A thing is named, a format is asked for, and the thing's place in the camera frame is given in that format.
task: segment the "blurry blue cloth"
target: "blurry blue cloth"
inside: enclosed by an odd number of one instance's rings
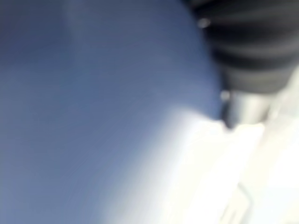
[[[0,9],[2,224],[104,223],[112,189],[173,110],[219,117],[218,76],[179,1]]]

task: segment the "blue surface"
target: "blue surface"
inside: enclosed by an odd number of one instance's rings
[[[44,2],[0,3],[0,222],[104,223],[172,110],[218,118],[219,80],[178,1]]]

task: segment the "dark fabric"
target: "dark fabric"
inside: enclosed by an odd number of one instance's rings
[[[183,0],[183,1],[191,7],[198,7],[213,0]]]
[[[272,93],[299,61],[299,1],[214,0],[195,9],[229,88]]]
[[[0,10],[0,223],[155,223],[149,187],[163,186],[152,181],[171,160],[161,150],[188,132],[180,118],[220,114],[220,82],[187,9],[2,0]],[[120,203],[130,190],[141,196]]]

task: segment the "blue fabric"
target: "blue fabric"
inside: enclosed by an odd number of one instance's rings
[[[219,116],[218,77],[178,1],[0,8],[3,224],[104,223],[112,189],[173,110]]]

